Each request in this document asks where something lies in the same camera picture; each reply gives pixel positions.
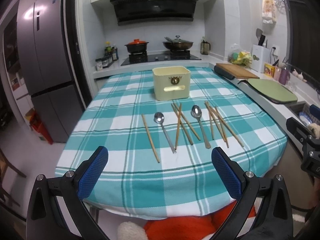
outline plastic storage box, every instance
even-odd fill
[[[154,68],[153,85],[156,99],[166,101],[189,97],[190,71],[183,66]]]

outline electrical outlet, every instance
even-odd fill
[[[272,50],[272,53],[273,53],[273,55],[278,57],[279,56],[279,51],[280,51],[280,46],[279,45],[272,45],[271,48],[273,48],[273,47],[275,47],[276,49]]]

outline metal screw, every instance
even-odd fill
[[[280,174],[277,174],[277,175],[276,175],[276,179],[277,179],[277,180],[283,180],[283,177],[282,177]]]
[[[245,173],[247,175],[247,177],[252,178],[254,176],[254,173],[252,171],[247,171]]]
[[[67,176],[68,178],[72,177],[74,174],[75,174],[74,171],[67,171],[67,172],[66,172],[66,176]]]
[[[37,180],[43,180],[44,176],[42,174],[37,176]]]

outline orange pot lid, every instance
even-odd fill
[[[140,41],[140,39],[134,39],[132,42],[129,42],[128,44],[139,44],[139,43],[147,43],[146,41]]]

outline teal checkered tablecloth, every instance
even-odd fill
[[[213,147],[220,146],[243,170],[264,175],[281,157],[286,135],[275,121],[234,85],[210,68],[190,67],[190,96],[175,100],[202,138],[191,117],[194,104],[203,110],[203,125],[211,138],[204,101],[218,107],[220,114],[244,142],[242,148],[227,129],[227,148],[215,124]],[[219,210],[232,199],[211,163],[211,149],[197,140],[193,146],[180,130],[177,153],[173,154],[161,127],[153,121],[155,112],[164,113],[164,126],[174,143],[177,117],[172,101],[156,101],[152,71],[110,77],[74,128],[57,164],[55,175],[75,170],[99,145],[109,151],[109,161],[85,201],[122,215],[144,219],[173,216],[202,216]],[[141,114],[161,163],[156,161]]]

